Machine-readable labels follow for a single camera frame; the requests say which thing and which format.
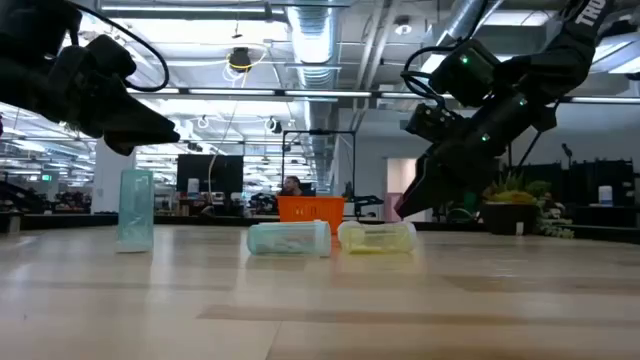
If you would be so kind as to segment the green yellow succulent plant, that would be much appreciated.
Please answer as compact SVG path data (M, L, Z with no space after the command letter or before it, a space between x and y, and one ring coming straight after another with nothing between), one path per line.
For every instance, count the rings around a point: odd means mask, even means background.
M489 203L533 205L550 190L550 182L527 180L523 173L507 173L484 190L483 198Z

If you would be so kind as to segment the person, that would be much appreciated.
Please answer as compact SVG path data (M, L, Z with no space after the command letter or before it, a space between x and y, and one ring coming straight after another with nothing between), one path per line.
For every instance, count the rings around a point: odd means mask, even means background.
M302 194L301 182L297 176L287 176L278 193L279 196L301 196Z

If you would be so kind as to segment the black partition panel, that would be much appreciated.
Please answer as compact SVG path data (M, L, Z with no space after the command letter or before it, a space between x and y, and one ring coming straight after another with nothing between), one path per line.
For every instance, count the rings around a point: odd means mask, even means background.
M574 162L567 182L569 199L579 205L600 203L610 196L613 206L635 204L635 173L630 160Z

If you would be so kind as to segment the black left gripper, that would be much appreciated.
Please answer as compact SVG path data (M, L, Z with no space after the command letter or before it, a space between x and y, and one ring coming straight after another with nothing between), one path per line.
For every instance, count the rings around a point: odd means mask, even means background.
M131 155L134 145L180 140L174 122L121 94L118 80L100 73L85 48L65 48L54 61L0 56L0 102L74 124L91 137L104 134L107 147L119 155Z

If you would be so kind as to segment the black plant pot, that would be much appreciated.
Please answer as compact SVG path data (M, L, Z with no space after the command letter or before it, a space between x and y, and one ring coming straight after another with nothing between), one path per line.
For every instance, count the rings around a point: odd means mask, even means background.
M528 235L537 224L538 210L531 204L485 203L480 215L491 234Z

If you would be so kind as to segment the silver ventilation duct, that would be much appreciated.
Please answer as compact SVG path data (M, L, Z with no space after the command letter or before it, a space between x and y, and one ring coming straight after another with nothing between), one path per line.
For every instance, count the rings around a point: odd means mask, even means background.
M296 69L302 90L333 90L336 87L336 35L339 29L339 10L329 6L332 0L302 0L302 6L289 7L291 41ZM303 103L307 130L334 130L331 112L333 105L326 101ZM316 189L328 193L331 188L330 168L333 150L327 149L329 136L311 135L311 151L315 166Z
M436 24L435 45L453 45L456 40L473 32L475 24L484 16L487 6L488 0L455 0L449 15Z

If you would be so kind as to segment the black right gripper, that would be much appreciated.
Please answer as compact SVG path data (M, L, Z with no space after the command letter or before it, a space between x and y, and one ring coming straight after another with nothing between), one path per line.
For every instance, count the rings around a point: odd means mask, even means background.
M458 203L467 193L482 193L494 180L493 159L525 130L545 132L556 126L556 102L544 104L520 92L489 99L471 118L458 125L433 155L416 161L416 174L394 206L406 218L446 203Z

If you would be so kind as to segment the orange plastic basket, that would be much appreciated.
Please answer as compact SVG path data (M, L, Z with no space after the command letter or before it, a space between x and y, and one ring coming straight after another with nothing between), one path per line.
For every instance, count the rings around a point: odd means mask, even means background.
M281 222L321 220L336 234L343 222L345 199L335 196L277 196Z

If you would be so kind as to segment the black monitor screen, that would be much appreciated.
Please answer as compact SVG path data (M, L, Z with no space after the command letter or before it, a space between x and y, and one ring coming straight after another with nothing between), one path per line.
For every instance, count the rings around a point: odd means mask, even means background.
M176 190L188 192L188 180L197 179L199 192L242 193L244 157L181 154L177 159Z

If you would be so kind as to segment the black round ceiling device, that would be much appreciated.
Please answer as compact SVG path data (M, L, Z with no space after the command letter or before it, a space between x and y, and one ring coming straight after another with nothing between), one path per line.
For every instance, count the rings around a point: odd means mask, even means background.
M246 73L252 67L252 62L248 47L236 47L228 57L228 64L232 71L236 73Z

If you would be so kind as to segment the white door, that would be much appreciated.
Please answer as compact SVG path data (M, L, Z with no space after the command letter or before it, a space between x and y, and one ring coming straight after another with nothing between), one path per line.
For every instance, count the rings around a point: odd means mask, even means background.
M407 190L416 175L416 160L412 158L388 158L385 193L385 220L398 222L401 218L394 206Z

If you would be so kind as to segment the yellow pill bottle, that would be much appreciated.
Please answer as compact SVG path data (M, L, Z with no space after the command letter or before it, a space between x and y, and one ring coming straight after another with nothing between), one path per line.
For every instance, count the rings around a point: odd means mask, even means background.
M410 222L362 224L342 223L337 230L343 251L350 254L410 253L417 242L417 231Z

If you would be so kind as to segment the overhead frame bar with lights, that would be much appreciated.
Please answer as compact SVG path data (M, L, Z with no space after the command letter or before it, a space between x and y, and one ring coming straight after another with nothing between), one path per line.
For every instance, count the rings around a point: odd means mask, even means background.
M179 99L187 97L222 98L222 97L277 97L277 98L326 98L326 99L388 99L388 100L421 100L411 92L381 91L338 91L338 90L287 90L287 89L250 89L250 88L165 88L158 92L140 92L129 90L139 99ZM607 96L565 96L561 103L603 104L603 105L640 105L640 97L607 97Z

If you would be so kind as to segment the white square pillar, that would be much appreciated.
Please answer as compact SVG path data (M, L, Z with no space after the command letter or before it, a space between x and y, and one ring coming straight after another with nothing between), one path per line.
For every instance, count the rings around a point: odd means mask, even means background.
M95 151L91 212L118 212L121 173L123 170L135 168L135 154L119 155L111 150L103 139L97 141Z

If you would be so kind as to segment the black metal frame stand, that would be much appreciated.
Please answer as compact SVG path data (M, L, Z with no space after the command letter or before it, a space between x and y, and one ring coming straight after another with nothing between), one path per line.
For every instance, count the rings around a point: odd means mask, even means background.
M354 146L355 146L355 132L354 131L334 131L334 130L324 130L324 129L312 129L312 130L284 130L283 135L282 135L282 153L284 154L285 151L285 147L286 145L286 136L290 133L295 133L295 134L307 134L307 135L311 135L311 136L330 136L330 135L342 135L342 134L348 134L351 135L354 141ZM281 164L281 172L282 172L282 186L284 183L284 179L285 179L285 160L284 160L284 155L282 156L282 164ZM303 195L301 196L316 196L317 194L315 192L313 192L313 194L311 194L310 191L306 191L304 192Z

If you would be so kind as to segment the trailing green succulent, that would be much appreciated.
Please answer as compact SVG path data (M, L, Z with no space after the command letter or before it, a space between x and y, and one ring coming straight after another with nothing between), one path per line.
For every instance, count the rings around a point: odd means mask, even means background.
M565 228L565 225L571 225L570 219L565 219L565 207L553 200L539 200L537 202L538 213L535 225L535 233L537 235L573 239L575 232Z

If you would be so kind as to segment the teal pill bottle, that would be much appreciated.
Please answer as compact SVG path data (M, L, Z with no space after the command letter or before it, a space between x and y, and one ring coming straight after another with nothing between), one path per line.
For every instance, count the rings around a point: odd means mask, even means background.
M150 252L154 243L154 183L148 170L121 173L117 253Z
M309 255L329 257L331 229L328 222L273 222L252 225L247 247L252 255Z

